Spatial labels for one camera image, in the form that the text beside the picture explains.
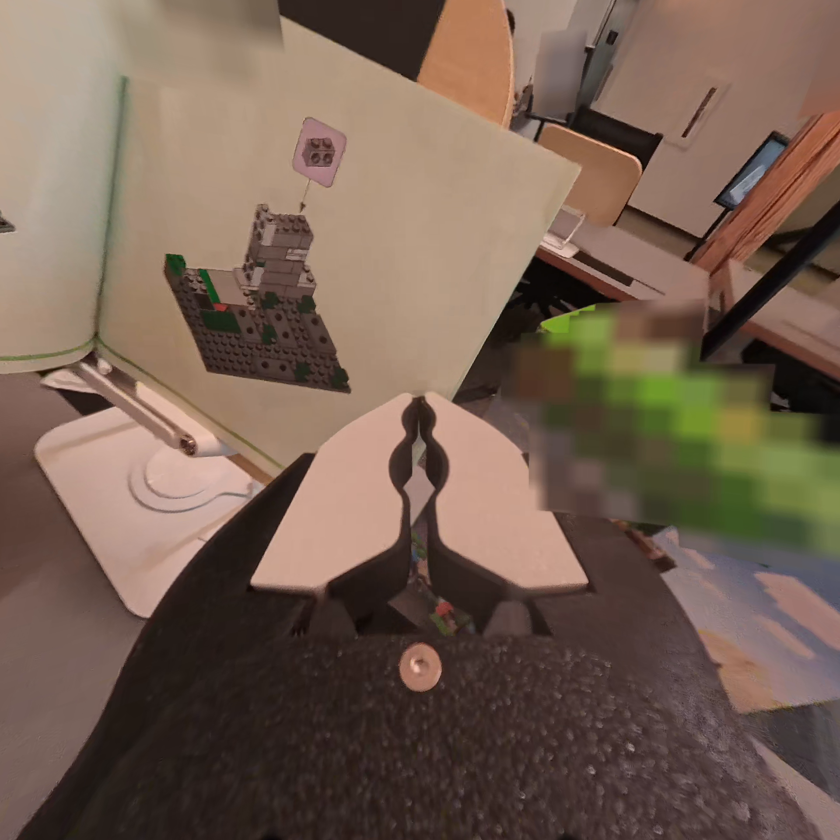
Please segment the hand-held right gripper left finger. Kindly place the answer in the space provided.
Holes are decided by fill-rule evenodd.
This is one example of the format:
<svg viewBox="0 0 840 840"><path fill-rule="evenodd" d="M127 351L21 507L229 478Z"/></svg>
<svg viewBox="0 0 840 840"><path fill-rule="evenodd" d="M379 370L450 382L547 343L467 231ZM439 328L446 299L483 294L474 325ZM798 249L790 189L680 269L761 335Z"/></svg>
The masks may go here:
<svg viewBox="0 0 840 840"><path fill-rule="evenodd" d="M320 595L396 546L417 436L411 394L353 420L315 454L253 573L257 590Z"/></svg>

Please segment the black rod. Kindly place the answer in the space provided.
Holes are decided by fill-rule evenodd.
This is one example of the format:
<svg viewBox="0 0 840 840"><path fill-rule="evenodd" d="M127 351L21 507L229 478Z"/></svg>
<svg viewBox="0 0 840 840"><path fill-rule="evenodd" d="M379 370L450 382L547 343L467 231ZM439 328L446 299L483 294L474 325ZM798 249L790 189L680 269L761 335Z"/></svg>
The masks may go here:
<svg viewBox="0 0 840 840"><path fill-rule="evenodd" d="M729 341L749 320L817 257L837 236L839 203L835 203L799 242L766 273L738 301L722 314L705 334L700 346L700 359L708 360Z"/></svg>

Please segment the grey table with brown edge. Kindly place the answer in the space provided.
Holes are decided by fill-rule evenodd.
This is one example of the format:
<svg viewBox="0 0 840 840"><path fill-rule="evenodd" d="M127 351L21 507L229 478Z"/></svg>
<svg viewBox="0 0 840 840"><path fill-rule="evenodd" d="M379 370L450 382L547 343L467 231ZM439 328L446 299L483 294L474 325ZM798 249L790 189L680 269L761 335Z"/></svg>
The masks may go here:
<svg viewBox="0 0 840 840"><path fill-rule="evenodd" d="M709 298L705 270L615 226L562 211L535 257L615 301Z"/></svg>

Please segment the white wooden book stand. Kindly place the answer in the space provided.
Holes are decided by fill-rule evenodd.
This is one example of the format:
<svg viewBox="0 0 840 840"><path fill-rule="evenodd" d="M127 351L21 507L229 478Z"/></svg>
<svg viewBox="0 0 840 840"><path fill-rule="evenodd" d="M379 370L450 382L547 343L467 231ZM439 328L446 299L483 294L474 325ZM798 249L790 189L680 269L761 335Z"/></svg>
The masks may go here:
<svg viewBox="0 0 840 840"><path fill-rule="evenodd" d="M513 82L505 2L445 2L420 85L503 129ZM110 407L47 432L38 466L130 613L149 618L175 579L270 483L207 427L89 353L71 369Z"/></svg>

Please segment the light wooden stand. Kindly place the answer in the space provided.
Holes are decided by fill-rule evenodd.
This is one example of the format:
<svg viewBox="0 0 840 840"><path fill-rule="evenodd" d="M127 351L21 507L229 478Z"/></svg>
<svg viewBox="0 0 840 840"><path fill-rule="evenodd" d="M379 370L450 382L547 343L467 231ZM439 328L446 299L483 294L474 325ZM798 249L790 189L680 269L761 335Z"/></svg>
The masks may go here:
<svg viewBox="0 0 840 840"><path fill-rule="evenodd" d="M643 176L643 166L630 153L559 125L545 128L538 145L581 168L545 238L571 254L573 237L584 224L615 224Z"/></svg>

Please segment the wall screen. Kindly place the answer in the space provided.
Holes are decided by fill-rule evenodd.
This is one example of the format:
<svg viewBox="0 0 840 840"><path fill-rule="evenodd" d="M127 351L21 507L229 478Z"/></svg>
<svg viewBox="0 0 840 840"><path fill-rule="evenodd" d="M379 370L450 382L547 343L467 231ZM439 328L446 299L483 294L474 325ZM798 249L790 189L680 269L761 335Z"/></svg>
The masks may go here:
<svg viewBox="0 0 840 840"><path fill-rule="evenodd" d="M771 132L723 187L713 203L733 212L766 175L790 142L790 139L781 133Z"/></svg>

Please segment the green toy set box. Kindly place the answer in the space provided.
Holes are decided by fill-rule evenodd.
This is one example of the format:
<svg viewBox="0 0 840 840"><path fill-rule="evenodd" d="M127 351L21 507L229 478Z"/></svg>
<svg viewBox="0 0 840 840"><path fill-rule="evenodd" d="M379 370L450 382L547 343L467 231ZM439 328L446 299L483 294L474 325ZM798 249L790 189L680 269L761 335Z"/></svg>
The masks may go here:
<svg viewBox="0 0 840 840"><path fill-rule="evenodd" d="M700 360L696 307L601 304L500 344L479 413L567 530L659 553L739 711L838 700L838 404L766 352Z"/></svg>

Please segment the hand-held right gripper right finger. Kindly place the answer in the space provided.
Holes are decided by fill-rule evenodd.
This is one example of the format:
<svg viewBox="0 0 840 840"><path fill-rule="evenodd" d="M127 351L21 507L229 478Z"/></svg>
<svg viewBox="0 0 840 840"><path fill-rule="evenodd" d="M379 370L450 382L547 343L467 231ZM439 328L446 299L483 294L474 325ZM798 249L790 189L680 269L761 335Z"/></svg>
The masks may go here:
<svg viewBox="0 0 840 840"><path fill-rule="evenodd" d="M424 402L431 413L427 476L443 547L528 595L586 588L559 523L538 506L520 448L436 393Z"/></svg>

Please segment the dark panel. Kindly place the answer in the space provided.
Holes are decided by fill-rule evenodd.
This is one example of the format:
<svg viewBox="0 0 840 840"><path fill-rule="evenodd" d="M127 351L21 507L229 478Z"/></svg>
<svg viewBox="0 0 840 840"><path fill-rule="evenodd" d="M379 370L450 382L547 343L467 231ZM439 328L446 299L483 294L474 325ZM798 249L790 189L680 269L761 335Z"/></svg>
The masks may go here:
<svg viewBox="0 0 840 840"><path fill-rule="evenodd" d="M282 17L410 80L418 79L444 1L279 1Z"/></svg>

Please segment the building instruction booklet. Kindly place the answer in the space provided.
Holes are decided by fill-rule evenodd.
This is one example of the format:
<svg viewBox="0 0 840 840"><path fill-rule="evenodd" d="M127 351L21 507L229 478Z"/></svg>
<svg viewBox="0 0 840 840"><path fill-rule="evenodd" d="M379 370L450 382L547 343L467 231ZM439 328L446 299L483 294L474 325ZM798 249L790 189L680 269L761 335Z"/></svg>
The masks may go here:
<svg viewBox="0 0 840 840"><path fill-rule="evenodd" d="M576 167L319 25L2 2L2 374L89 353L277 475L453 397Z"/></svg>

